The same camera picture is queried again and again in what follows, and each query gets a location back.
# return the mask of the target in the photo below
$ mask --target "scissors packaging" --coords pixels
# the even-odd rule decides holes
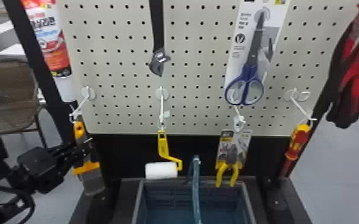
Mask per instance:
[[[289,1],[240,1],[225,74],[225,99],[232,105],[251,105],[264,93],[264,78]]]

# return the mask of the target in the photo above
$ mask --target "pegboard hook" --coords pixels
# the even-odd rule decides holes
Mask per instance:
[[[245,117],[242,116],[241,113],[239,113],[238,106],[234,105],[234,109],[235,109],[235,112],[237,113],[237,115],[235,115],[233,117],[234,130],[236,132],[240,132],[243,129],[243,127],[245,126],[246,120],[245,120]]]
[[[159,114],[159,122],[157,123],[157,127],[159,130],[165,130],[167,128],[167,124],[165,123],[165,120],[167,117],[170,116],[170,111],[164,111],[164,100],[168,99],[168,91],[166,89],[163,89],[162,86],[160,86],[159,89],[155,92],[156,98],[160,100],[160,114]]]
[[[302,106],[295,100],[294,94],[297,92],[298,90],[296,88],[294,88],[289,96],[289,99],[296,105],[296,107],[302,112],[302,114],[304,114],[305,118],[310,121],[311,123],[313,123],[313,121],[317,120],[316,118],[312,118],[303,108]]]
[[[88,100],[93,100],[96,97],[96,93],[93,89],[91,89],[89,86],[86,86],[82,88],[81,94],[83,96],[83,100],[79,103],[78,107],[74,110],[71,106],[71,109],[73,109],[72,113],[70,113],[70,122],[74,124],[76,121],[76,118],[82,114],[81,108]]]

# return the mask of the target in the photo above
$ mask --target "white pegboard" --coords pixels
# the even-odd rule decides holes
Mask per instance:
[[[357,2],[291,1],[265,95],[240,109],[254,135],[289,136],[303,118],[283,99],[289,89],[311,91],[301,105],[312,110]],[[168,133],[219,135],[232,127],[235,111],[223,99],[222,86],[238,0],[164,0],[165,46],[172,61],[162,78],[147,66],[153,47],[148,0],[57,3],[78,93],[84,85],[97,93],[83,108],[91,133],[156,133],[160,104],[154,92],[160,85],[170,93]]]

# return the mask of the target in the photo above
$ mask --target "pliers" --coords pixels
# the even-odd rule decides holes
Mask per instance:
[[[222,182],[222,174],[228,169],[233,170],[233,175],[230,180],[230,186],[234,186],[239,176],[239,170],[242,168],[241,162],[237,161],[237,147],[232,145],[228,150],[227,158],[225,162],[221,163],[218,168],[216,176],[216,187],[219,188]]]

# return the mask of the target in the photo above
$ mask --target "blue scissors handle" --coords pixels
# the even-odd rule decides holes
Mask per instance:
[[[247,101],[250,85],[254,83],[258,85],[261,94],[253,101]],[[263,96],[263,84],[257,74],[257,66],[248,66],[245,64],[242,68],[241,75],[236,77],[225,89],[225,100],[232,105],[251,105],[259,101]]]

